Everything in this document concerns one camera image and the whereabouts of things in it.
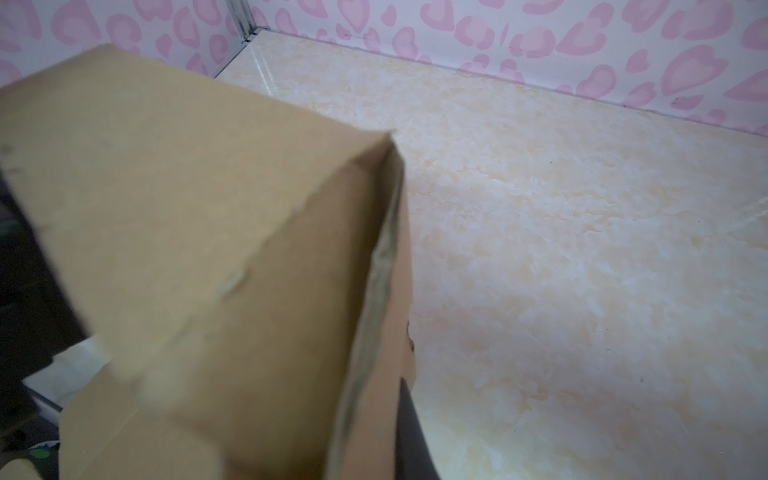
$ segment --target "wall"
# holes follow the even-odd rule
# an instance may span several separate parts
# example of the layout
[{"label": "wall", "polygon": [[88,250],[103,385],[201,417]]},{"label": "wall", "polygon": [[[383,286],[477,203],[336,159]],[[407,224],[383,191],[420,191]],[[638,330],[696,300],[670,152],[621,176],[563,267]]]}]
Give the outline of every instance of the wall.
[{"label": "wall", "polygon": [[251,0],[260,26],[768,136],[764,0]]},{"label": "wall", "polygon": [[202,74],[241,42],[223,0],[0,0],[0,86],[108,41]]}]

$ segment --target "cardboard box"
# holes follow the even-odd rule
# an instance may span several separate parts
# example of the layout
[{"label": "cardboard box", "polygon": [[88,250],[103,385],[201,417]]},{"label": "cardboard box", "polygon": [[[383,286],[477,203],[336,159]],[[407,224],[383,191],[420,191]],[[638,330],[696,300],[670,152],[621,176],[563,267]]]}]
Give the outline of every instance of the cardboard box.
[{"label": "cardboard box", "polygon": [[102,46],[0,91],[0,167],[119,382],[65,410],[64,480],[173,478],[145,445],[179,435],[119,384],[229,476],[392,478],[412,293],[389,134]]}]

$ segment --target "pink leopard print wall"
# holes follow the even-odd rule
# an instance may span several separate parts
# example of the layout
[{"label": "pink leopard print wall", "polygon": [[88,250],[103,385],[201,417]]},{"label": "pink leopard print wall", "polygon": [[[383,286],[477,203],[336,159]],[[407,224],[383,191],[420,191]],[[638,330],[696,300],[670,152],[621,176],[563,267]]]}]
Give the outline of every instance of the pink leopard print wall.
[{"label": "pink leopard print wall", "polygon": [[107,41],[201,74],[241,43],[223,0],[0,0],[0,86]]},{"label": "pink leopard print wall", "polygon": [[263,27],[768,136],[766,0],[251,0]]}]

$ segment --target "pink wall panel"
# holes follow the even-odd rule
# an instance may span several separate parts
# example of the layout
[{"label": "pink wall panel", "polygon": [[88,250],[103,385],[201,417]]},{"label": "pink wall panel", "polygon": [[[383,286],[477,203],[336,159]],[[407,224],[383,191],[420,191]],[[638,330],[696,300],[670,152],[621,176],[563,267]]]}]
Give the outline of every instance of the pink wall panel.
[{"label": "pink wall panel", "polygon": [[766,0],[251,0],[260,26],[768,136]]},{"label": "pink wall panel", "polygon": [[0,85],[108,41],[209,74],[240,37],[223,0],[0,0]]}]

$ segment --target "marble countertop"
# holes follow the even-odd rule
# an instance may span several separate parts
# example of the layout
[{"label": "marble countertop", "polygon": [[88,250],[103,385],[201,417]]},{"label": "marble countertop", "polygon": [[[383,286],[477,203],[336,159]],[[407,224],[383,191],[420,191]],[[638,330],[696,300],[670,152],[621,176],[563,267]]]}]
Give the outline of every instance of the marble countertop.
[{"label": "marble countertop", "polygon": [[268,31],[219,79],[396,130],[444,480],[764,478],[768,138]]}]

